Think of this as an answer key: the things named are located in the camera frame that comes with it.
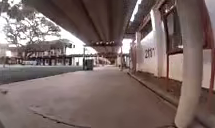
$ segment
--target sky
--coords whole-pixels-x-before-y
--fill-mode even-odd
[[[14,4],[20,2],[21,0],[14,0]],[[138,11],[138,6],[141,3],[142,0],[138,0],[137,4],[135,6],[135,9],[133,11],[132,17],[130,19],[131,22],[133,22],[134,17]],[[3,32],[3,27],[5,26],[6,21],[4,18],[0,18],[0,43],[8,43],[7,40],[5,39],[5,33]],[[76,52],[83,52],[83,45],[85,44],[83,41],[81,41],[79,38],[77,38],[76,36],[74,36],[73,34],[71,34],[69,31],[66,31],[65,29],[61,28],[61,32],[60,35],[63,39],[68,39],[71,42],[73,42],[73,44],[76,46],[76,49],[71,53],[76,53]],[[55,37],[48,37],[47,40],[55,40]],[[130,49],[130,43],[131,43],[131,39],[123,39],[123,53],[129,53],[129,49]],[[88,53],[96,53],[96,51],[93,48],[87,48],[87,52]]]

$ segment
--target low building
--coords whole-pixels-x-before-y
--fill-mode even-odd
[[[72,57],[67,56],[66,49],[74,45],[66,39],[43,41],[21,47],[9,48],[16,63],[36,61],[37,65],[72,65]]]
[[[0,44],[0,64],[3,64],[5,62],[6,51],[7,51],[7,45]]]

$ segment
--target foliage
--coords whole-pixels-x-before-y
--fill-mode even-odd
[[[23,46],[26,47],[26,53],[33,51],[27,46],[43,42],[48,36],[60,37],[59,26],[31,7],[19,3],[9,8],[6,13],[7,17],[4,18],[7,24],[3,29],[6,39],[17,46],[22,46],[21,42],[27,42],[26,46]]]

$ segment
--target sidewalk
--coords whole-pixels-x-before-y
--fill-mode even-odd
[[[161,128],[175,110],[114,67],[1,85],[5,128]]]
[[[179,97],[181,92],[182,82],[166,78],[158,78],[149,73],[136,72],[134,74],[127,72],[135,80],[139,81],[142,85],[153,91],[155,94],[172,104],[177,108],[179,103]],[[208,92],[202,89],[200,97],[199,113],[197,114],[197,120],[199,120],[205,126],[215,126],[215,94],[212,114],[209,114],[206,110]]]

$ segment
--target concrete walkway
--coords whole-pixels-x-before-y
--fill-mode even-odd
[[[0,86],[5,128],[159,128],[175,110],[114,67]]]

